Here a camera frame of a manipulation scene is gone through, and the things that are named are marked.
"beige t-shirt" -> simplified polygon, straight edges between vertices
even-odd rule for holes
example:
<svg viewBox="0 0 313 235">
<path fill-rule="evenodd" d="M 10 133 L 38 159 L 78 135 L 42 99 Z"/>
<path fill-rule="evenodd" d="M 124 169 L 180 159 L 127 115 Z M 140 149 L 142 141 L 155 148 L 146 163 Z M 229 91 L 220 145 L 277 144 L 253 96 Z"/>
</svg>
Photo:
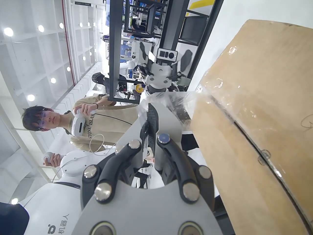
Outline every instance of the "beige t-shirt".
<svg viewBox="0 0 313 235">
<path fill-rule="evenodd" d="M 85 97 L 77 101 L 74 106 L 78 106 L 82 103 L 96 103 L 101 98 L 102 97 L 100 97 L 99 95 Z M 80 150 L 89 151 L 90 140 L 96 134 L 102 134 L 104 136 L 104 142 L 101 135 L 97 135 L 92 139 L 90 145 L 92 152 L 97 151 L 102 142 L 104 145 L 114 145 L 130 128 L 131 124 L 133 124 L 137 120 L 138 113 L 136 106 L 137 105 L 99 106 L 95 114 L 85 116 L 86 126 L 83 135 L 81 137 L 73 136 L 71 137 L 71 141 Z M 71 133 L 74 116 L 72 113 L 69 114 L 71 114 L 71 121 L 66 129 Z"/>
</svg>

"white vr controller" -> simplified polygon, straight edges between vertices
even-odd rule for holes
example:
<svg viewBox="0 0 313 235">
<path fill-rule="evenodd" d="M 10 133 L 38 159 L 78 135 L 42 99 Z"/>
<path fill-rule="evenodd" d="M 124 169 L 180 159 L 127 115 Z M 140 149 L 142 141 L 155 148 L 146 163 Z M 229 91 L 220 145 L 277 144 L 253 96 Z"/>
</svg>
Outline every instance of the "white vr controller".
<svg viewBox="0 0 313 235">
<path fill-rule="evenodd" d="M 90 111 L 90 114 L 95 114 L 95 113 L 96 113 L 96 110 Z M 74 120 L 72 124 L 72 135 L 75 137 L 81 137 L 83 135 L 84 127 L 86 124 L 85 115 L 80 112 L 80 109 L 76 111 L 76 114 L 74 114 L 73 112 L 73 115 L 74 115 Z M 50 163 L 52 154 L 53 154 L 52 152 L 45 153 L 43 156 L 43 161 L 45 161 L 45 159 L 47 158 L 48 162 Z"/>
<path fill-rule="evenodd" d="M 48 159 L 48 162 L 51 163 L 50 160 L 52 155 L 53 155 L 52 152 L 46 152 L 43 156 L 43 161 L 45 162 L 45 160 Z"/>
<path fill-rule="evenodd" d="M 92 110 L 90 114 L 95 114 L 96 110 Z M 85 115 L 80 112 L 80 109 L 77 109 L 76 114 L 74 114 L 74 120 L 72 123 L 72 135 L 75 137 L 81 137 L 84 133 L 84 127 L 86 124 Z"/>
</svg>

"red pipe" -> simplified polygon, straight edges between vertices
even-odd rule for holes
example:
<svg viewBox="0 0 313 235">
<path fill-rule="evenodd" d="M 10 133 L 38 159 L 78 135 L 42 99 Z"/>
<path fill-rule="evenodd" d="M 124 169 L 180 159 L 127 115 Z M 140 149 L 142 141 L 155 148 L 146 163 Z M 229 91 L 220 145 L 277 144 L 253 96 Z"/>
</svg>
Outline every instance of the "red pipe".
<svg viewBox="0 0 313 235">
<path fill-rule="evenodd" d="M 74 75 L 73 75 L 73 67 L 72 67 L 71 57 L 69 55 L 69 48 L 68 48 L 68 40 L 67 40 L 67 31 L 66 31 L 66 24 L 65 24 L 65 14 L 64 14 L 64 2 L 63 2 L 63 0 L 62 0 L 62 12 L 63 12 L 64 31 L 65 31 L 65 39 L 66 39 L 66 45 L 67 45 L 67 53 L 68 53 L 69 65 L 71 67 L 72 80 L 73 80 L 73 84 L 75 86 Z"/>
</svg>

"young man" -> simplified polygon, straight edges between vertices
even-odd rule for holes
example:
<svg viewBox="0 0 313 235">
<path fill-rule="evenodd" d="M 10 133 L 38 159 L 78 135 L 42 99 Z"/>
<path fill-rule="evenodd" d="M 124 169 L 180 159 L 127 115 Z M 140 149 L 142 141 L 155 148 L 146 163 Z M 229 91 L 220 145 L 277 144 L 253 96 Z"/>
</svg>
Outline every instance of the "young man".
<svg viewBox="0 0 313 235">
<path fill-rule="evenodd" d="M 74 114 L 80 109 L 86 119 L 83 135 L 78 138 L 71 137 L 71 141 L 77 148 L 86 151 L 91 149 L 92 152 L 95 152 L 102 143 L 104 145 L 114 145 L 138 118 L 136 105 L 113 105 L 115 105 L 115 102 L 109 101 L 108 95 L 85 97 L 75 103 Z M 90 114 L 92 110 L 97 111 L 95 114 Z M 67 130 L 67 133 L 71 133 L 73 119 L 74 115 L 70 111 L 61 115 L 43 106 L 29 107 L 25 109 L 22 116 L 25 129 L 41 132 L 62 127 Z M 46 161 L 45 164 L 57 167 L 60 165 L 60 161 L 60 155 L 53 154 L 50 160 L 51 163 Z"/>
</svg>

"hand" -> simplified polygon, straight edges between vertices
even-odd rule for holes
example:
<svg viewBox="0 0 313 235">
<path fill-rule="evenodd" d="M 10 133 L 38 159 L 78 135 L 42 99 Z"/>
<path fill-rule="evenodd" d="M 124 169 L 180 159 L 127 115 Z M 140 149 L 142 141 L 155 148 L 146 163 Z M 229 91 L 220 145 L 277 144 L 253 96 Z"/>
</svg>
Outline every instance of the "hand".
<svg viewBox="0 0 313 235">
<path fill-rule="evenodd" d="M 76 114 L 77 110 L 80 109 L 81 113 L 88 116 L 88 115 L 90 115 L 90 112 L 92 110 L 96 110 L 97 107 L 98 106 L 96 104 L 80 104 L 80 105 L 74 107 L 74 114 Z"/>
<path fill-rule="evenodd" d="M 44 165 L 47 167 L 59 167 L 61 164 L 61 156 L 60 154 L 53 153 L 50 158 L 50 162 L 48 162 L 48 158 L 45 158 Z"/>
</svg>

